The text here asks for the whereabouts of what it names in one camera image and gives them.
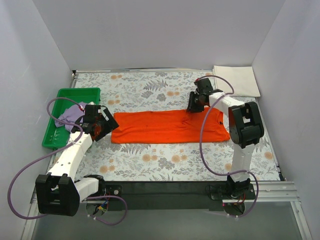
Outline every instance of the folded white cloth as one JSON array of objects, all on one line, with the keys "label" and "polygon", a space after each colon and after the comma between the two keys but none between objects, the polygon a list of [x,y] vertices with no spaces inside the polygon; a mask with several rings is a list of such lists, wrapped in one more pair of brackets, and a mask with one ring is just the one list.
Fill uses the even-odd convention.
[{"label": "folded white cloth", "polygon": [[[234,94],[231,96],[260,97],[252,66],[214,66],[212,71],[214,75],[224,78],[233,86]],[[225,93],[231,92],[228,84],[216,77],[215,85],[217,89],[220,89]]]}]

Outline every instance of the purple cloth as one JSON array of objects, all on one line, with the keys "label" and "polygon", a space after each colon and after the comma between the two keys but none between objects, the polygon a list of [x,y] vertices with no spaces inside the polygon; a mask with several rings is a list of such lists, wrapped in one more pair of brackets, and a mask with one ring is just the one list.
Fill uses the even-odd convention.
[{"label": "purple cloth", "polygon": [[[88,103],[85,102],[80,102],[79,103],[82,107],[85,107]],[[69,108],[67,108],[64,113],[58,118],[59,120],[62,120],[64,122],[67,123],[74,123],[75,121],[78,120],[78,118],[80,118],[81,116],[85,115],[83,111],[80,110],[80,108],[78,107],[78,105],[73,105]],[[57,128],[62,127],[64,124],[58,122],[58,121],[54,121],[54,124]],[[71,133],[71,130],[74,126],[71,125],[65,125],[65,129],[67,131],[69,131]]]}]

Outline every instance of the green plastic tray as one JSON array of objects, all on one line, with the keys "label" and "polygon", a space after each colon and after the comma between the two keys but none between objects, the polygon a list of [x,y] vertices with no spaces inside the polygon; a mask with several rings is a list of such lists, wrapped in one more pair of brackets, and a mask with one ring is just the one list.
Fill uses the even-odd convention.
[{"label": "green plastic tray", "polygon": [[[66,97],[76,101],[77,103],[94,102],[95,104],[99,104],[100,88],[62,88],[59,90],[57,97]],[[52,109],[52,115],[58,118],[65,112],[66,109],[70,108],[73,104],[74,103],[68,100],[56,100]],[[69,135],[70,132],[68,132],[64,126],[56,127],[55,121],[51,118],[43,137],[42,146],[50,149],[62,148],[67,145]]]}]

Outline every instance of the black base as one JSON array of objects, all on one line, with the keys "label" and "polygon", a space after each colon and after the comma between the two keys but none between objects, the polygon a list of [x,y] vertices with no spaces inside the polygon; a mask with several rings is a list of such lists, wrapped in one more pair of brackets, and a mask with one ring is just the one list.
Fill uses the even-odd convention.
[{"label": "black base", "polygon": [[[209,187],[221,189],[215,195],[208,191]],[[117,196],[122,197],[129,210],[182,210],[206,209],[223,211],[224,199],[231,199],[227,194],[226,181],[112,181],[105,182],[105,187],[111,195],[118,190]],[[255,193],[251,192],[252,184],[245,192],[245,199],[253,200]],[[108,211],[122,211],[123,203],[117,199],[111,200]]]}]

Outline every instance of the glass panel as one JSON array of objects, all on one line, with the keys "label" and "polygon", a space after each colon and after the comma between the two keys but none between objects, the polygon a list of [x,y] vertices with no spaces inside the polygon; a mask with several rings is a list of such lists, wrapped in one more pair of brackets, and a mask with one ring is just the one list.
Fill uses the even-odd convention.
[{"label": "glass panel", "polygon": [[[109,211],[103,218],[116,221],[123,211]],[[183,240],[300,240],[290,202],[258,202],[252,212],[238,220],[210,214],[205,209],[129,210],[117,226],[87,217],[80,204],[74,217],[48,215],[37,220],[33,240],[57,239],[183,239]]]}]

